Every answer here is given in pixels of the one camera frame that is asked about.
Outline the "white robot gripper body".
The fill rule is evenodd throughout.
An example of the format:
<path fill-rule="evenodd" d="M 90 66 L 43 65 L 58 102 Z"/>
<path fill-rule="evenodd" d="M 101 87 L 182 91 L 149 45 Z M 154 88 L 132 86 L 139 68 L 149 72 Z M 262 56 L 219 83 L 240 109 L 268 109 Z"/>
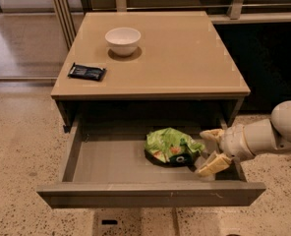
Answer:
<path fill-rule="evenodd" d="M 255 158 L 247 146 L 243 125 L 232 126 L 225 130 L 220 136 L 219 147 L 226 155 L 234 159 Z"/>

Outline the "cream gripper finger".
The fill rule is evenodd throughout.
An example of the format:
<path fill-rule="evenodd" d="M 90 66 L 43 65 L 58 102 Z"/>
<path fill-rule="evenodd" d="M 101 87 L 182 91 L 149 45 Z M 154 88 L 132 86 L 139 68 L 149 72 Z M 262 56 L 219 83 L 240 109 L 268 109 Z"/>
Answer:
<path fill-rule="evenodd" d="M 225 153 L 216 150 L 197 167 L 195 173 L 201 177 L 210 176 L 227 169 L 232 163 L 232 159 Z"/>
<path fill-rule="evenodd" d="M 204 130 L 200 132 L 200 136 L 204 140 L 214 141 L 216 143 L 220 142 L 221 137 L 224 134 L 223 129 L 211 129 L 211 130 Z"/>

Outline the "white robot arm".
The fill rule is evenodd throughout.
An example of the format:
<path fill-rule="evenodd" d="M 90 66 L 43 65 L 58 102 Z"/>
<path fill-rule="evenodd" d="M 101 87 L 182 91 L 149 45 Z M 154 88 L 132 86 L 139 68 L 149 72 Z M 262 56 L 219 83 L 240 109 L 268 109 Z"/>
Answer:
<path fill-rule="evenodd" d="M 200 136 L 215 145 L 214 151 L 195 171 L 201 177 L 225 170 L 233 161 L 252 160 L 264 152 L 291 151 L 291 100 L 276 105 L 269 119 L 226 130 L 206 130 Z"/>

